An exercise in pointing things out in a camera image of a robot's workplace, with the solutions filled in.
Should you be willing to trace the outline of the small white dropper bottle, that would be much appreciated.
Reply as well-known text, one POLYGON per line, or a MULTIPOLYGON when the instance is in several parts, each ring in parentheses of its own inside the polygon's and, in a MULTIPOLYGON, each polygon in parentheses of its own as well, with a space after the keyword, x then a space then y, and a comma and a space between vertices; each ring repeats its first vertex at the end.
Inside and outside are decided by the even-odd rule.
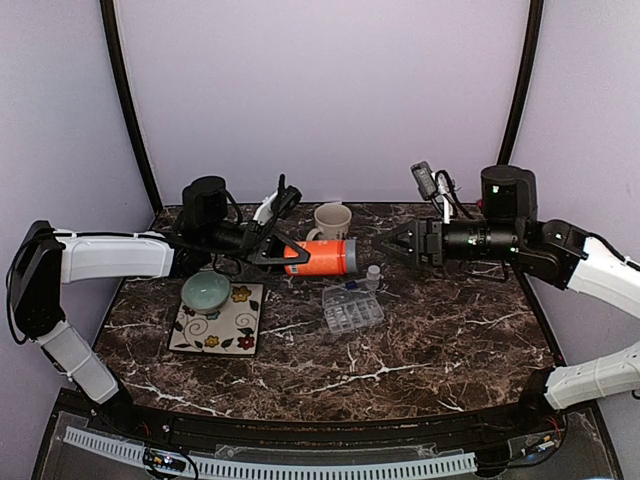
POLYGON ((366 272, 366 288, 369 291, 376 291, 381 282, 381 269, 378 265, 370 265, 366 272))

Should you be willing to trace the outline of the orange bottle with grey lid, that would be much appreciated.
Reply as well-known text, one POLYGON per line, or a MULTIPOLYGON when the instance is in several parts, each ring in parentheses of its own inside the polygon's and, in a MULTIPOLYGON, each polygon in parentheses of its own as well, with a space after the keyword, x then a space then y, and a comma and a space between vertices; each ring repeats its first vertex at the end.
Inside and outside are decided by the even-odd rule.
POLYGON ((356 241, 314 240, 301 241, 297 245, 309 254, 309 261, 286 265, 289 276, 341 276, 358 271, 356 241))

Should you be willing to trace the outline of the clear plastic pill organizer box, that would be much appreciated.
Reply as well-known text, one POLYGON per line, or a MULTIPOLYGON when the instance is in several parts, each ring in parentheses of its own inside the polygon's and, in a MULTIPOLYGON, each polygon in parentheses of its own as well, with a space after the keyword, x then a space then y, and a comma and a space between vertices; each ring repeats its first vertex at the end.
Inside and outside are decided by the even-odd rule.
POLYGON ((332 334, 370 327, 384 320, 376 294, 366 288, 344 285, 326 288, 322 295, 322 310, 332 334))

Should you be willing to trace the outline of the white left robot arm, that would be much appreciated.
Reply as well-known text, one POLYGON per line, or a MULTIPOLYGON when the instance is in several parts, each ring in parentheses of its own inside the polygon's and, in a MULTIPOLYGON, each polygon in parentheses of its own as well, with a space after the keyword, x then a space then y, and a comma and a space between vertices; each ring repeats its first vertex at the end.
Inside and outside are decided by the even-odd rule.
POLYGON ((18 344, 38 345, 120 436, 141 427, 140 412, 117 375, 63 308, 65 287, 144 279, 186 278, 225 257, 264 270, 308 261, 310 253, 278 228, 300 202, 300 190, 280 178, 275 191, 244 217, 224 178, 204 176, 182 191, 177 224, 164 231, 78 232, 34 222, 5 280, 7 318, 18 344))

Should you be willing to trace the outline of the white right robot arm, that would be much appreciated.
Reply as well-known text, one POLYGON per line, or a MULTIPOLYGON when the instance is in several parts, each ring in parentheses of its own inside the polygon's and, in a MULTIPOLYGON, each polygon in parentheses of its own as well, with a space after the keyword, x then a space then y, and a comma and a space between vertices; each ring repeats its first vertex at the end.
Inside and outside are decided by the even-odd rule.
MULTIPOLYGON (((411 267, 441 267, 448 260, 505 263, 561 291, 638 317, 638 263, 599 234, 565 220, 539 220, 532 171, 510 165, 484 168, 478 217, 458 201, 447 172, 434 172, 425 162, 411 172, 425 200, 452 203, 460 215, 410 220, 375 237, 376 250, 411 267)), ((551 412, 638 391, 639 345, 633 343, 590 361, 535 371, 511 410, 510 424, 530 434, 551 412)))

